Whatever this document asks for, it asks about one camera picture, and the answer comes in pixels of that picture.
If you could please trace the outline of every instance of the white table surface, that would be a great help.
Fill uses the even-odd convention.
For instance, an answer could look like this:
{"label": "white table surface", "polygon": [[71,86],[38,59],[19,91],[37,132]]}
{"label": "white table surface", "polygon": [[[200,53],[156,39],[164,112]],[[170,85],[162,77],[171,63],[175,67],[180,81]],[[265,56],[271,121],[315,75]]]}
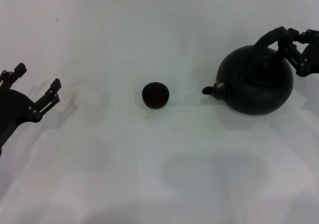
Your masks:
{"label": "white table surface", "polygon": [[[280,25],[319,29],[319,0],[0,0],[1,68],[33,100],[0,158],[2,224],[313,224],[319,79],[246,116],[201,94],[223,58]],[[170,100],[148,109],[142,88]]]}

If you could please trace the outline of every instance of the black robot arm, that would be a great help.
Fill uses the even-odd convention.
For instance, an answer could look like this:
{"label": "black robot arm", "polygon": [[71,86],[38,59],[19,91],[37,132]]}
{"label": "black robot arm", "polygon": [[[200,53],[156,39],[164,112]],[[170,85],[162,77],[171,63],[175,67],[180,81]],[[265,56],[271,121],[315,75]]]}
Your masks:
{"label": "black robot arm", "polygon": [[[278,41],[278,54],[291,63],[297,75],[306,77],[309,74],[319,73],[319,31],[308,29],[300,34],[293,28],[286,30],[281,26],[261,37],[254,47],[262,50],[276,41]],[[308,44],[302,54],[297,50],[294,41]]]}
{"label": "black robot arm", "polygon": [[20,63],[14,72],[2,71],[0,75],[0,155],[2,146],[20,124],[39,122],[45,113],[60,102],[57,94],[61,88],[59,79],[55,79],[36,102],[18,91],[11,90],[13,83],[25,72],[25,65]]}

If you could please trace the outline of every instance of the black teapot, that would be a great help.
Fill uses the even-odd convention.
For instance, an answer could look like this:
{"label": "black teapot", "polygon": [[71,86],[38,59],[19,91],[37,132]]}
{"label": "black teapot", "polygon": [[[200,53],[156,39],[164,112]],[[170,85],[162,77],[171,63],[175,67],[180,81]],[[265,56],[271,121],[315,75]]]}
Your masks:
{"label": "black teapot", "polygon": [[[276,41],[277,51],[268,47]],[[294,41],[309,45],[301,54]],[[289,63],[301,77],[319,73],[319,31],[299,34],[281,26],[268,32],[255,45],[230,53],[218,69],[214,86],[202,92],[224,100],[241,113],[270,113],[292,92],[294,79]]]}

